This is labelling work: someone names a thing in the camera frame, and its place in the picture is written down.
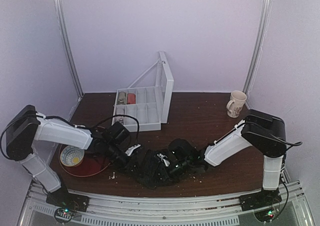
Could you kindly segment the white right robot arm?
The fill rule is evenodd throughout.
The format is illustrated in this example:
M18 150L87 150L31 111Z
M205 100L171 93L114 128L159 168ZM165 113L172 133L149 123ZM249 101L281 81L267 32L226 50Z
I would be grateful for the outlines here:
M301 145L301 141L286 141L283 119L250 110L229 132L201 150L197 150L185 139L173 140L167 151L155 155L160 161L155 182L157 186L174 184L191 169L206 171L209 167L219 166L240 151L254 147L263 155L262 190L272 192L279 187L287 151Z

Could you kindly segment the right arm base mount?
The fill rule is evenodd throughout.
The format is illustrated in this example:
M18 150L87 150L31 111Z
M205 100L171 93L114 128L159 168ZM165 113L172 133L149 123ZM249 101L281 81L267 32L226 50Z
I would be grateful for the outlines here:
M286 198L281 206L282 197L280 190L267 191L262 189L260 192L242 195L239 203L243 212L254 210L255 218L261 223L274 222L284 211L289 201L289 190L284 181L281 182L285 188Z

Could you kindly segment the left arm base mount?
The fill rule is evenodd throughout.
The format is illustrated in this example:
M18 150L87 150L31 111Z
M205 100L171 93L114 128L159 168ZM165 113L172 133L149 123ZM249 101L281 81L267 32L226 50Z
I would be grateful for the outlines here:
M85 213L89 206L88 196L72 194L64 185L54 192L45 187L42 191L46 194L46 203L57 206L53 218L63 226L71 222L78 212Z

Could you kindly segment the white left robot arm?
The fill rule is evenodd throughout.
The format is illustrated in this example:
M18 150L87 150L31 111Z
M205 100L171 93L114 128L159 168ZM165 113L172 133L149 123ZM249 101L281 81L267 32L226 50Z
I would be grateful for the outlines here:
M46 116L32 105L23 108L0 135L2 155L19 162L49 194L67 194L58 174L45 163L33 148L35 141L44 141L75 147L81 151L105 155L112 163L124 169L133 152L141 145L135 143L126 151L118 146L130 135L128 129L115 122L108 129L101 123L89 127L76 125L60 116Z

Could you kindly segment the black striped underwear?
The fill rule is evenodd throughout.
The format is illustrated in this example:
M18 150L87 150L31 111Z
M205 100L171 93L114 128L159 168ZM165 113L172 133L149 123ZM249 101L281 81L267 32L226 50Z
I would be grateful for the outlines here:
M154 190L174 183L167 172L168 164L170 161L162 151L148 150L140 163L134 162L131 172L138 183Z

